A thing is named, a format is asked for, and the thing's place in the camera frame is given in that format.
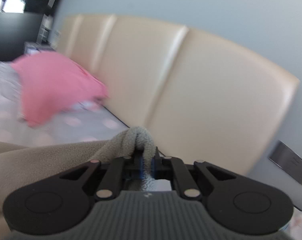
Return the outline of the beige fleece hooded jacket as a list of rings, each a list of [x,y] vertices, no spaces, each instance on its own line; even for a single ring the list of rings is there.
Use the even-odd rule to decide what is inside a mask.
[[[128,157],[134,150],[143,151],[145,178],[141,183],[135,183],[133,188],[151,190],[154,187],[151,160],[156,147],[151,135],[142,127],[129,128],[110,140],[102,141],[42,147],[0,142],[0,239],[10,233],[2,205],[14,190],[93,159],[105,164],[118,157]]]

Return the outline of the polka dot bed sheet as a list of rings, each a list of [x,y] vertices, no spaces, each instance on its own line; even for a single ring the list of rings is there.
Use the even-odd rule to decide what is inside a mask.
[[[18,74],[8,62],[0,62],[1,142],[38,147],[107,140],[126,129],[127,126],[104,107],[61,112],[41,126],[29,127],[20,113]]]

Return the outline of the cream padded headboard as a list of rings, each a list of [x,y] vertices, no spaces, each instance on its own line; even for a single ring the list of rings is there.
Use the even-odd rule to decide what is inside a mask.
[[[299,80],[222,37],[133,16],[71,15],[57,51],[109,91],[108,111],[160,151],[247,174],[281,126]]]

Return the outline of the pink pillow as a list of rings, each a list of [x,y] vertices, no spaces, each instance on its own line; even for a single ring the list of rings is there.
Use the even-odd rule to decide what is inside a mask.
[[[50,121],[79,102],[108,97],[101,81],[54,51],[20,56],[11,67],[19,77],[21,113],[30,127]]]

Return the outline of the white bedside cabinet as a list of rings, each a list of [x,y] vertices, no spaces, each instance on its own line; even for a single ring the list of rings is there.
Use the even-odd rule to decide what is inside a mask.
[[[54,51],[48,44],[39,44],[36,42],[25,42],[24,43],[24,54],[25,55],[33,55],[37,53],[41,53],[43,51]]]

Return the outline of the black sliding wardrobe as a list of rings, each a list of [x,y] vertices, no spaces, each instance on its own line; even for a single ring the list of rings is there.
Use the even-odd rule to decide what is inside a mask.
[[[0,61],[24,53],[25,42],[36,42],[49,0],[0,0]]]

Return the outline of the grey wall panel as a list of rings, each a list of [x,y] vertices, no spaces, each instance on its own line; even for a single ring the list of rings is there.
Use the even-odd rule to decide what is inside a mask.
[[[283,142],[278,141],[268,157],[299,184],[302,184],[302,158]]]

